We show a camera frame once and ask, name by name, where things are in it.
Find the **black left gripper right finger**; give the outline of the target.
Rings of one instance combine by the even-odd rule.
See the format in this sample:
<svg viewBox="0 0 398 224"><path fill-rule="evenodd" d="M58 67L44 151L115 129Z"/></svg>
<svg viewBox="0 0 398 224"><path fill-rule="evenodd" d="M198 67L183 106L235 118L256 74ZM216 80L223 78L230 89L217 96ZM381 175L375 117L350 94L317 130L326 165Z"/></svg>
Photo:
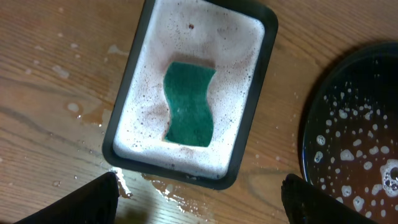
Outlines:
<svg viewBox="0 0 398 224"><path fill-rule="evenodd" d="M295 174L282 181L281 200L290 223L376 224Z"/></svg>

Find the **green yellow sponge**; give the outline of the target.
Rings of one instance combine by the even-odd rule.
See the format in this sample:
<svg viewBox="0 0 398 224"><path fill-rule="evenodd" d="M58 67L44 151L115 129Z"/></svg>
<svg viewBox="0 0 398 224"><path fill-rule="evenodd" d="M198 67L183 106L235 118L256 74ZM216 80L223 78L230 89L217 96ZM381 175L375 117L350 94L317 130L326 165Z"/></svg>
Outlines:
<svg viewBox="0 0 398 224"><path fill-rule="evenodd" d="M214 122L207 92L213 68L172 62L164 77L164 94L170 110L165 140L186 146L210 145Z"/></svg>

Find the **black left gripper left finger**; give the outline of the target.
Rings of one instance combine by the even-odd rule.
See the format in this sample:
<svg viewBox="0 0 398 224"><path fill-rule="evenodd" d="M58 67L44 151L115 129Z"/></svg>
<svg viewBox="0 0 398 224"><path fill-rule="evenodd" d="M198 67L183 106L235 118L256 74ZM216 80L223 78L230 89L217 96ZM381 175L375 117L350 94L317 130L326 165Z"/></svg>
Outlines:
<svg viewBox="0 0 398 224"><path fill-rule="evenodd" d="M16 224L113 224L118 198L116 174L107 172Z"/></svg>

